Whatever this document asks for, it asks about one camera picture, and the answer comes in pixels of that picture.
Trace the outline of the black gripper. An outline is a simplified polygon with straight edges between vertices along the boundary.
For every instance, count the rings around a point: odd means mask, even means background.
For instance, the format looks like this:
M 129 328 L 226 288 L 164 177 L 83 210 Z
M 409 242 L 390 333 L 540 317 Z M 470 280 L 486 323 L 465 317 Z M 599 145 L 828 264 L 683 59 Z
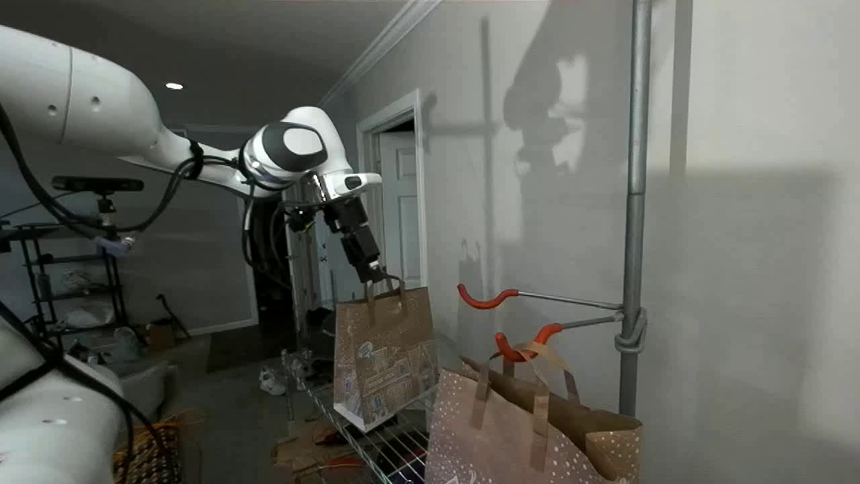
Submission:
M 379 245 L 368 226 L 366 207 L 357 196 L 339 199 L 323 207 L 328 229 L 341 239 L 344 255 L 363 282 L 384 277 Z

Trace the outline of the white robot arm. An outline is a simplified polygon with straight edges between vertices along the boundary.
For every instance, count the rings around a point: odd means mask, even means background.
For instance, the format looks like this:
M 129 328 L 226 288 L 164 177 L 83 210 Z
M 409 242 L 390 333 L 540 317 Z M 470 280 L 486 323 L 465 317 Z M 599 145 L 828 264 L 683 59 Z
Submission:
M 347 161 L 336 124 L 317 105 L 290 108 L 239 148 L 215 148 L 172 132 L 132 70 L 8 24 L 0 27 L 0 105 L 5 140 L 24 177 L 30 172 L 16 129 L 250 199 L 296 194 L 296 215 L 323 212 L 363 282 L 384 277 L 360 202 L 382 175 Z

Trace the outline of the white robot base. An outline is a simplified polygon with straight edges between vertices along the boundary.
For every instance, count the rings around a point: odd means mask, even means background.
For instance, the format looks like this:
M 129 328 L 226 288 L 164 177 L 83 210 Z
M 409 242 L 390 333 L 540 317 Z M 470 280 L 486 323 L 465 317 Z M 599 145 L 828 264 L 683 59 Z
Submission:
M 43 374 L 0 401 L 0 484 L 113 484 L 124 411 L 102 393 Z

